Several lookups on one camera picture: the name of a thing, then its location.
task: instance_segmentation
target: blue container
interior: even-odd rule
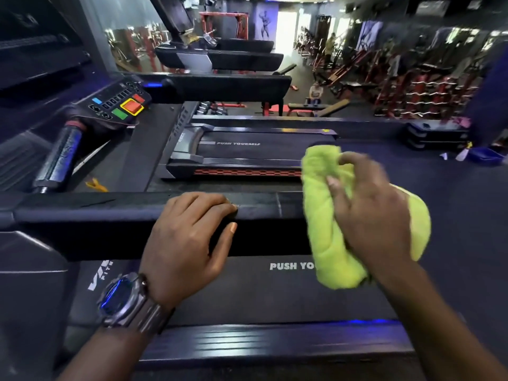
[[[487,147],[473,147],[467,158],[484,166],[498,166],[505,157]]]

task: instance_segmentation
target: watch face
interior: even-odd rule
[[[99,303],[99,308],[105,316],[114,316],[127,305],[133,283],[128,278],[120,278],[111,283],[105,292],[104,299]]]

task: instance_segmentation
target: control panel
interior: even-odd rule
[[[78,116],[111,122],[133,124],[137,115],[151,103],[151,96],[131,76],[111,83],[76,105]]]

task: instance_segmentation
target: forearm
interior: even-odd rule
[[[416,263],[378,281],[434,380],[506,380],[508,372],[467,329]]]
[[[100,328],[62,372],[58,381],[127,380],[150,337],[124,328]]]

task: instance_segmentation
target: towel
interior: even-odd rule
[[[302,159],[303,209],[307,234],[314,257],[318,281],[331,289],[355,288],[367,271],[344,244],[342,232],[334,218],[333,199],[327,176],[340,180],[348,197],[355,179],[353,165],[338,165],[340,147],[319,145],[307,148]],[[411,258],[420,259],[430,237],[430,215],[421,198],[407,192],[411,216]]]

